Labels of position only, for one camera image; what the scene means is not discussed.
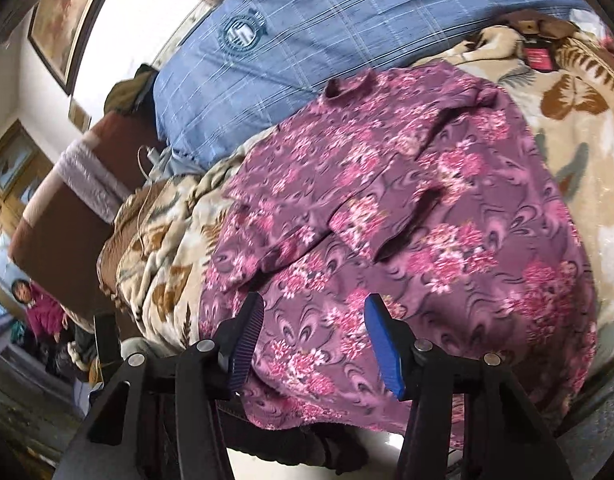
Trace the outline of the blue plaid duvet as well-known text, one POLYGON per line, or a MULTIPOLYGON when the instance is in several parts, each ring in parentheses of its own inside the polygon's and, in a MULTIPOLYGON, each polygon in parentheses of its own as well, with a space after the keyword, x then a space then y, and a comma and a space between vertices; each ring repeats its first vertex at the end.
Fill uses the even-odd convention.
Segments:
POLYGON ((316 98, 333 78, 439 53, 500 16, 557 18, 584 0, 224 0, 154 83, 159 139, 208 168, 316 98))

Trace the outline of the dark wooden dresser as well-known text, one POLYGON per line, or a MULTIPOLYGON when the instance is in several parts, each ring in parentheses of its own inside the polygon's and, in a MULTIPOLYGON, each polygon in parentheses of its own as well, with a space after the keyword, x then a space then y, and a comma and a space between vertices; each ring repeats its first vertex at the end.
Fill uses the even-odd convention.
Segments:
POLYGON ((0 356, 0 430, 8 440, 56 467, 81 421, 72 401, 30 382, 0 356))

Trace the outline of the lilac cloth on headboard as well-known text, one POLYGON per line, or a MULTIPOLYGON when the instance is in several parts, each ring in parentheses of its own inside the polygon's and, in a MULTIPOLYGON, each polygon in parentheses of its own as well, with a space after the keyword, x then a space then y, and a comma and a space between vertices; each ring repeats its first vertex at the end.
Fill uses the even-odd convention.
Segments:
POLYGON ((107 224, 130 196, 118 180, 82 141, 74 141, 60 154, 54 165, 57 174, 94 214, 107 224))

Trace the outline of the olive green garment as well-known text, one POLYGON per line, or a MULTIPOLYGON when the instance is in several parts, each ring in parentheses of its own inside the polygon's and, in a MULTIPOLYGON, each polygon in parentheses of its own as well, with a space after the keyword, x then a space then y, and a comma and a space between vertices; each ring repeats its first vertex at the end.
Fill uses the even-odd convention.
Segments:
POLYGON ((116 112, 127 115, 137 110, 153 87, 158 73, 155 67, 141 64, 132 78, 114 84, 106 96, 104 114, 116 112))

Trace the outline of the beige leaf pattern blanket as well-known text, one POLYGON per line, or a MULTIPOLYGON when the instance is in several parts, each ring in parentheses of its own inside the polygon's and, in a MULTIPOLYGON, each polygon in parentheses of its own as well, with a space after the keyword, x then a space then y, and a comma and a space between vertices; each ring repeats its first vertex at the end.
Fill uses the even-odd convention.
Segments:
MULTIPOLYGON (((587 247, 598 292, 593 361, 614 360, 614 58, 574 24, 516 12, 441 53, 502 87, 525 116, 587 247)), ((119 208, 98 256, 104 294, 171 351, 198 338, 198 300, 249 145, 206 172, 152 179, 119 208)))

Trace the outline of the wooden glass door cabinet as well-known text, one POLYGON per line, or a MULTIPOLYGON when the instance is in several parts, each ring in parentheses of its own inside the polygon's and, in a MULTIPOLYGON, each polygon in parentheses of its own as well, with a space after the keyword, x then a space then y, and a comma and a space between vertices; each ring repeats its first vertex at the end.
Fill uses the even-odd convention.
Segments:
POLYGON ((52 167, 22 123, 13 122, 0 139, 0 308, 16 318, 25 316, 25 308, 13 297, 11 284, 26 274, 10 259, 8 248, 22 212, 52 167))

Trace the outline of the person in red top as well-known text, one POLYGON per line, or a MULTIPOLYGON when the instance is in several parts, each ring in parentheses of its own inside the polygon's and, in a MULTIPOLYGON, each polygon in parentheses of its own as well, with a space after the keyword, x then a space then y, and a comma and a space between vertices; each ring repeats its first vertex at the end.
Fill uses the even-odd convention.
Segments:
POLYGON ((54 339, 67 330, 67 314, 62 305, 33 281, 16 278, 11 284, 14 298, 26 307, 27 322, 38 341, 54 339))

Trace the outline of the small wall frame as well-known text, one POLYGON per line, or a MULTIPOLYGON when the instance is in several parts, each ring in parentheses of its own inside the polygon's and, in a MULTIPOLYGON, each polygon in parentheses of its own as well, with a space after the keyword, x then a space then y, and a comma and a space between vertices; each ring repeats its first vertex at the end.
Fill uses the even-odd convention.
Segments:
POLYGON ((90 129, 91 115, 74 98, 69 101, 68 119, 82 133, 90 129))

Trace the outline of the brown bed headboard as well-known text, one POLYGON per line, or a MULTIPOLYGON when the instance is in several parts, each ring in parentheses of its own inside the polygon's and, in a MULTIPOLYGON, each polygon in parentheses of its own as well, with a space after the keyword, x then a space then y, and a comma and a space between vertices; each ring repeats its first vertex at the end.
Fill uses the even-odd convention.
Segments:
MULTIPOLYGON (((139 114, 106 114, 82 141, 131 191, 142 186, 148 164, 139 148, 162 148, 150 119, 139 114)), ((11 260, 58 300, 80 324, 115 310, 98 284, 98 254, 113 232, 51 170, 22 212, 8 248, 11 260)))

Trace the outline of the person's jeans leg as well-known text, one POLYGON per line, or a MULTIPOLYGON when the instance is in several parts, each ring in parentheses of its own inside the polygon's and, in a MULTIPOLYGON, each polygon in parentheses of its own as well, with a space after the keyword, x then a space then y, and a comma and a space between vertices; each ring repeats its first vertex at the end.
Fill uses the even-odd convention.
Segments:
POLYGON ((614 375, 596 382, 572 408, 556 438, 574 479, 594 479, 614 455, 614 375))

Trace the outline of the purple floral shirt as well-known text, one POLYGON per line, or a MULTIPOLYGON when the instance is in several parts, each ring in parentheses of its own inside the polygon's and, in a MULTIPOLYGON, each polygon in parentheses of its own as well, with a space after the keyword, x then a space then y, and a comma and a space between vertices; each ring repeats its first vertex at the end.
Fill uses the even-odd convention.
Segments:
POLYGON ((372 294, 452 356, 497 353, 546 424, 563 420, 595 354, 592 274, 503 89, 444 61, 333 80, 224 195, 198 324, 264 300, 242 399, 256 426, 406 428, 365 328, 372 294))

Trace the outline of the framed wall picture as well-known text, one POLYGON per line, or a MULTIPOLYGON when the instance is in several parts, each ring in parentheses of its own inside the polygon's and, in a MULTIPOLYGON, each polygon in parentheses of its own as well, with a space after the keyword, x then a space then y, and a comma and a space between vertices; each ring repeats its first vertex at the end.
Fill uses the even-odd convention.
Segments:
POLYGON ((70 96, 84 49, 106 0, 39 0, 28 39, 45 68, 70 96))

